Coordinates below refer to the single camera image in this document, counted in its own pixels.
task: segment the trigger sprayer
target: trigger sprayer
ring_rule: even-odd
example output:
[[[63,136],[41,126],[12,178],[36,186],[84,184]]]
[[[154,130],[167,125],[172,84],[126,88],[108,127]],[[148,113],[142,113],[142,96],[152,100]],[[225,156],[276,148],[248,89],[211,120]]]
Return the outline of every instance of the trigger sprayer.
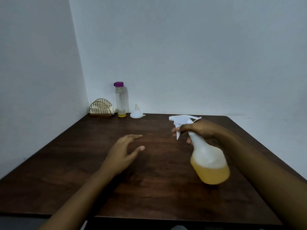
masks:
[[[199,119],[201,117],[191,115],[175,115],[169,117],[169,120],[174,121],[176,127],[187,123],[194,123]],[[226,181],[229,178],[230,171],[222,150],[209,145],[203,137],[192,131],[189,131],[188,134],[194,147],[190,162],[199,178],[204,183],[210,185]]]

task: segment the forearm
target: forearm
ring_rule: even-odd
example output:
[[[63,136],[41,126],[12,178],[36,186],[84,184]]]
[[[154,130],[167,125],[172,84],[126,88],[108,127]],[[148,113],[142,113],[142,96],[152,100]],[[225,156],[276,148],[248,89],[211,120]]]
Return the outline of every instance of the forearm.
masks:
[[[40,230],[80,229],[98,195],[113,177],[109,171],[99,169]]]
[[[307,185],[266,158],[230,131],[215,138],[229,158],[284,223],[294,229],[307,226]]]

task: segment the person's left arm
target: person's left arm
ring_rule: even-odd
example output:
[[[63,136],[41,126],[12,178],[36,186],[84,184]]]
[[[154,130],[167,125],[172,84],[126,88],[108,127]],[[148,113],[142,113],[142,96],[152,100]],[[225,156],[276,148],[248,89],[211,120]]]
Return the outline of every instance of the person's left arm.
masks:
[[[145,149],[140,146],[127,155],[128,144],[140,137],[142,135],[120,138],[110,149],[98,171],[39,230],[79,230],[104,187]]]

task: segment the orange liquid in bottle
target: orange liquid in bottle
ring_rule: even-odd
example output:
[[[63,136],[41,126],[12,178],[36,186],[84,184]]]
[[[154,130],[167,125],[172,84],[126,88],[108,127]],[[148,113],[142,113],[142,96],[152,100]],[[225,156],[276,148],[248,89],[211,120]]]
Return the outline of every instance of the orange liquid in bottle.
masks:
[[[198,177],[206,184],[220,184],[226,181],[230,176],[230,170],[227,164],[219,169],[210,169],[197,164],[193,157],[191,157],[190,162]]]

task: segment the wooden table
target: wooden table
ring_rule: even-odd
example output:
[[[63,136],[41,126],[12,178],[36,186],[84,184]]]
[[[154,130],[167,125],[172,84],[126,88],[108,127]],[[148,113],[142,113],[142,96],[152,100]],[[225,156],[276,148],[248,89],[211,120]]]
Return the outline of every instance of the wooden table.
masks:
[[[170,130],[174,125],[169,116],[83,117],[0,181],[0,213],[52,215],[99,168],[118,138],[143,134],[129,148],[144,145],[146,150],[103,191],[93,215],[281,225],[231,161],[228,160],[231,176],[227,181],[220,185],[202,183],[190,165],[193,147],[184,136],[178,141],[172,137]],[[232,130],[299,177],[228,117],[203,118]]]

